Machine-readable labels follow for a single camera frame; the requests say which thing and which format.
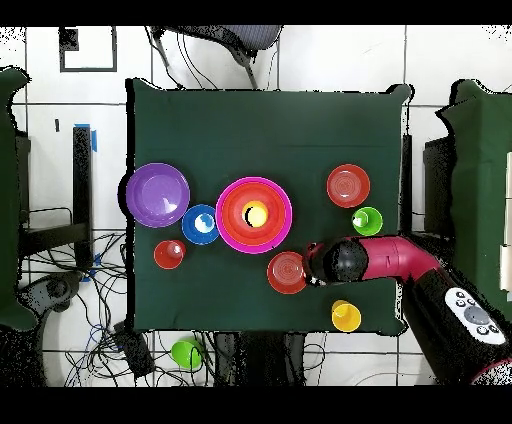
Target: metal stand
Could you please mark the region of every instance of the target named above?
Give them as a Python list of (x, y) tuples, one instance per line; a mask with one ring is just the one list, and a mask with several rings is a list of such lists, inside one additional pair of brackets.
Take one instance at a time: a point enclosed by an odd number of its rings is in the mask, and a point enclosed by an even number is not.
[[(20, 222), (28, 220), (28, 153), (30, 140), (18, 137)], [(19, 255), (30, 256), (74, 243), (76, 266), (87, 271), (93, 262), (91, 215), (91, 133), (90, 128), (73, 128), (73, 223), (44, 229), (20, 228)]]

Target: table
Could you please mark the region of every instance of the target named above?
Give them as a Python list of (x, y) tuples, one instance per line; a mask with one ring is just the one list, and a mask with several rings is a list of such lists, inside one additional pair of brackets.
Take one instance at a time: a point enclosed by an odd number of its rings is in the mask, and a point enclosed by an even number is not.
[[(342, 163), (366, 170), (371, 190), (363, 205), (381, 211), (381, 234), (396, 234), (400, 119), (409, 86), (387, 93), (165, 91), (133, 79), (127, 90), (135, 168), (164, 162), (180, 169), (190, 186), (190, 206), (215, 206), (236, 179), (262, 176), (279, 184), (293, 207), (285, 241), (260, 255), (239, 253), (220, 237), (192, 245), (181, 222), (160, 229), (135, 224), (135, 329), (335, 331), (331, 305), (345, 299), (361, 310), (358, 331), (404, 330), (393, 279), (282, 295), (267, 282), (266, 268), (284, 250), (302, 252), (309, 242), (357, 235), (354, 209), (335, 206), (326, 193), (327, 176)], [(183, 240), (187, 248), (172, 271), (153, 260), (155, 246), (166, 239)]]

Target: green cup on floor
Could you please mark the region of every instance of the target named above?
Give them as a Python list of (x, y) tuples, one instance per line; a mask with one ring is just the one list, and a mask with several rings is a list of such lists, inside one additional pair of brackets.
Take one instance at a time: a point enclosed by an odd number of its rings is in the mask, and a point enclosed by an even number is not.
[(197, 368), (201, 365), (202, 355), (203, 346), (194, 337), (178, 340), (171, 348), (171, 358), (183, 368)]

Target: red cup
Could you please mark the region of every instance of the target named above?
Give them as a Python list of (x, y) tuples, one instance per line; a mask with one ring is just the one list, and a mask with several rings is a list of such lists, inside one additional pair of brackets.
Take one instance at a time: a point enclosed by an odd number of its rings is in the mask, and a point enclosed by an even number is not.
[(267, 268), (267, 278), (274, 290), (295, 294), (306, 287), (302, 256), (295, 252), (281, 252), (274, 256)]
[(163, 269), (174, 269), (181, 264), (185, 256), (185, 245), (179, 240), (164, 240), (155, 247), (153, 257)]
[(356, 165), (340, 165), (327, 178), (327, 194), (334, 204), (353, 208), (363, 203), (370, 192), (370, 179)]

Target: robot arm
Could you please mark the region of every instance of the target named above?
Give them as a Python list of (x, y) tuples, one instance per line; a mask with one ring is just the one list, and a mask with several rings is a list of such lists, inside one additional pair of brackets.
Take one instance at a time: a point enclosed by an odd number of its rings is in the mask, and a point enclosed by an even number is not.
[(440, 382), (512, 384), (510, 324), (406, 238), (310, 245), (303, 265), (306, 283), (314, 286), (396, 278), (403, 284), (405, 317)]

